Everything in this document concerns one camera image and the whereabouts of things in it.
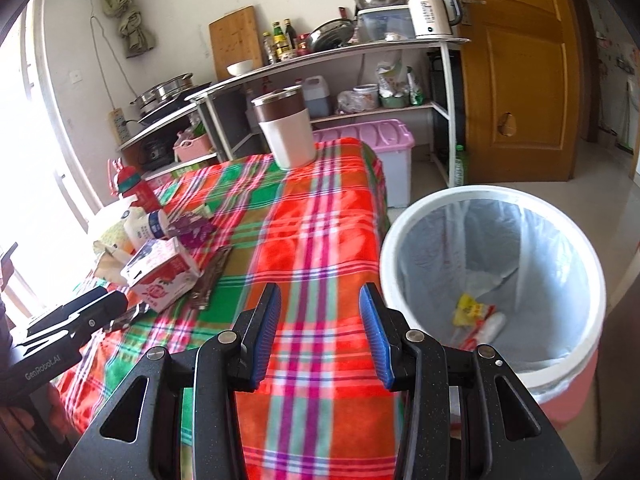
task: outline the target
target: paper box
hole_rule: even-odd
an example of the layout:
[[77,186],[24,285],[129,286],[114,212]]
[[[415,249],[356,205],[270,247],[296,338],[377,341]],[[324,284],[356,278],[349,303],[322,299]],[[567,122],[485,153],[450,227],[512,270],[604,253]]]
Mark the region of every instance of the paper box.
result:
[[178,238],[147,241],[122,270],[129,288],[156,312],[191,290],[200,274]]

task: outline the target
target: kitchen shelf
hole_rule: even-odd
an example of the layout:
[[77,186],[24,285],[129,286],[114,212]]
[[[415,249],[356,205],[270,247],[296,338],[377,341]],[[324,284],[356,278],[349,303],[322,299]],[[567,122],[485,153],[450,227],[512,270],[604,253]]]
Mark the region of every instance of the kitchen shelf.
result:
[[449,184],[449,176],[447,175],[447,168],[444,167],[444,164],[441,163],[440,159],[435,153],[431,154],[431,160],[438,168],[438,172],[440,176],[444,179],[444,183],[447,184],[447,187],[453,187],[453,184]]
[[209,155],[199,156],[198,158],[194,158],[193,160],[187,160],[186,162],[173,162],[172,164],[168,164],[167,166],[158,168],[155,171],[147,171],[142,175],[142,178],[144,178],[145,180],[151,180],[152,178],[155,178],[157,176],[162,176],[175,170],[181,170],[182,168],[192,166],[193,164],[198,164],[199,162],[204,162],[205,160],[209,160],[217,156],[218,154],[213,152],[209,153]]
[[363,117],[367,115],[377,114],[393,114],[396,112],[408,112],[410,110],[424,110],[425,108],[435,108],[436,103],[428,102],[419,106],[407,106],[405,108],[376,108],[375,110],[367,110],[366,112],[357,112],[355,114],[331,115],[329,117],[321,117],[319,119],[311,119],[311,124],[326,123],[329,121],[339,121],[343,119],[351,119],[354,117]]
[[140,140],[144,139],[146,136],[149,136],[150,134],[159,130],[163,126],[167,126],[167,124],[175,121],[176,119],[180,119],[181,117],[184,117],[185,115],[190,114],[191,112],[195,111],[197,107],[198,105],[196,103],[189,103],[184,108],[180,108],[179,110],[176,110],[174,113],[167,115],[167,117],[163,117],[158,122],[155,122],[151,126],[142,130],[139,134],[137,134],[132,139],[129,139],[127,142],[123,142],[120,145],[120,148],[119,148],[120,151],[133,146],[136,142],[140,142]]
[[376,110],[369,110],[367,112],[361,112],[350,115],[337,115],[331,117],[324,117],[314,119],[312,124],[321,124],[331,121],[339,121],[343,119],[363,117],[376,114],[393,114],[394,112],[406,112],[409,110],[425,110],[432,108],[441,116],[443,116],[449,123],[448,137],[449,137],[449,168],[448,174],[442,164],[436,163],[438,170],[442,174],[447,183],[447,186],[452,187],[454,181],[454,167],[456,158],[456,114],[453,111],[456,109],[456,100],[454,96],[453,88],[453,75],[451,72],[451,62],[449,53],[453,49],[460,49],[460,45],[468,43],[470,40],[466,38],[450,38],[448,40],[402,40],[402,41],[375,41],[372,43],[363,43],[351,46],[345,46],[342,48],[336,48],[333,50],[327,50],[325,52],[318,52],[316,54],[309,54],[308,56],[301,56],[289,61],[276,63],[274,65],[265,66],[257,70],[253,70],[244,75],[233,77],[219,83],[215,83],[208,88],[194,92],[188,95],[185,99],[192,101],[198,105],[198,111],[204,125],[208,132],[216,131],[219,137],[219,149],[224,151],[224,158],[226,160],[234,160],[236,158],[235,151],[242,146],[251,136],[246,136],[240,140],[234,147],[228,142],[228,137],[223,126],[222,121],[216,110],[214,102],[216,98],[219,98],[221,94],[233,90],[244,83],[254,81],[261,77],[274,75],[277,73],[285,72],[287,70],[293,70],[303,66],[320,63],[323,61],[329,61],[333,59],[340,59],[349,56],[364,56],[365,54],[373,52],[388,52],[394,50],[405,49],[420,49],[420,50],[439,50],[442,57],[442,71],[444,72],[445,88],[447,93],[446,108],[435,102],[427,102],[421,106],[413,106],[407,108],[378,108]]
[[447,43],[448,46],[460,45],[468,43],[471,40],[467,38],[450,38],[449,40],[401,40],[401,41],[372,41],[370,43],[361,43],[351,46],[344,46],[341,48],[334,48],[333,50],[325,50],[324,52],[317,52],[316,54],[308,54],[307,56],[300,56],[290,59],[288,61],[281,61],[273,65],[263,66],[256,70],[251,70],[246,74],[242,74],[230,79],[225,79],[219,83],[215,83],[208,88],[195,92],[185,97],[185,100],[199,101],[206,97],[215,97],[222,91],[228,91],[232,88],[266,77],[274,75],[286,70],[292,70],[294,68],[300,68],[322,61],[329,61],[332,59],[340,59],[341,57],[357,56],[358,54],[368,54],[370,52],[386,52],[389,50],[405,50],[409,48],[440,48],[441,44]]

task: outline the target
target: metal screw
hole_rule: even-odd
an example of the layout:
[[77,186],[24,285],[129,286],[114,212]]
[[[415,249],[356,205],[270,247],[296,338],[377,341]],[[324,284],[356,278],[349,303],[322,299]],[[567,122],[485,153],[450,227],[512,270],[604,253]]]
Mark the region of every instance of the metal screw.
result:
[[154,346],[146,352],[146,358],[152,361],[158,361],[164,356],[164,348],[161,346]]
[[420,330],[409,330],[405,337],[412,343],[421,343],[424,341],[424,332],[421,332]]
[[489,345],[480,345],[478,347],[478,353],[480,357],[484,357],[485,359],[493,359],[495,357],[495,350]]
[[218,334],[218,341],[225,345],[232,343],[236,340],[236,338],[238,338],[238,336],[232,330],[225,330],[224,332],[220,332]]

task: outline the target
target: hanging cloth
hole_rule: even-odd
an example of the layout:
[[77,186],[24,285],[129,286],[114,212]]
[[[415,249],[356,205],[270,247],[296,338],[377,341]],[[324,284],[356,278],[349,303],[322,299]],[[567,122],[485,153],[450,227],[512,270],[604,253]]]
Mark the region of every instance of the hanging cloth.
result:
[[156,39],[142,26],[140,10],[133,0],[102,0],[102,10],[110,18],[119,18],[118,31],[126,40],[126,56],[144,54],[156,46]]

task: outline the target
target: brown cup lid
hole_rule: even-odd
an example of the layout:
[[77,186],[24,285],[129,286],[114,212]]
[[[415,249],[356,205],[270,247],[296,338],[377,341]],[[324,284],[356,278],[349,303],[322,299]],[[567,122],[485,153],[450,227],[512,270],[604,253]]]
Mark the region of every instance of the brown cup lid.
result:
[[251,100],[258,122],[265,123],[301,112],[306,108],[302,86],[289,86]]

